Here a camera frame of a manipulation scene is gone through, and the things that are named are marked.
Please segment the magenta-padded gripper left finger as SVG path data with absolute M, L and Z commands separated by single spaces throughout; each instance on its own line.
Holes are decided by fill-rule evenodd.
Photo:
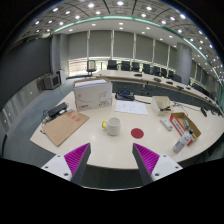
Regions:
M 65 155 L 55 155 L 42 169 L 80 185 L 90 154 L 91 145 L 87 143 Z

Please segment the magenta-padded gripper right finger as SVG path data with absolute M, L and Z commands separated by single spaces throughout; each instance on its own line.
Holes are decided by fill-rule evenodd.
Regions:
M 138 165 L 144 185 L 164 178 L 182 169 L 182 167 L 168 155 L 159 155 L 137 143 L 133 144 L 132 153 Z

